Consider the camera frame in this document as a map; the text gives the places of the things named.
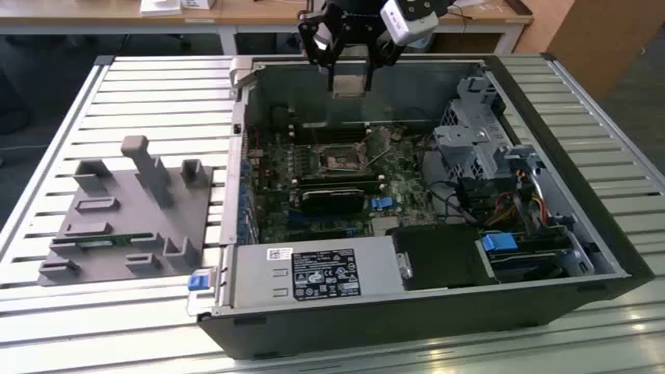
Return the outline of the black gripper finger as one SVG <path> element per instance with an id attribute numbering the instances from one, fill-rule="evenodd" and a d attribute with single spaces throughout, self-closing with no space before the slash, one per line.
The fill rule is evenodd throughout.
<path id="1" fill-rule="evenodd" d="M 328 44 L 324 49 L 316 44 L 319 31 L 327 28 Z M 340 12 L 303 12 L 299 16 L 297 29 L 304 49 L 304 56 L 312 65 L 328 70 L 328 92 L 333 91 L 335 66 L 344 49 L 344 23 Z"/>
<path id="2" fill-rule="evenodd" d="M 404 46 L 397 45 L 392 38 L 383 38 L 387 29 L 385 26 L 368 26 L 365 28 L 365 87 L 364 91 L 372 88 L 372 79 L 375 71 L 384 66 L 395 65 L 404 52 Z"/>

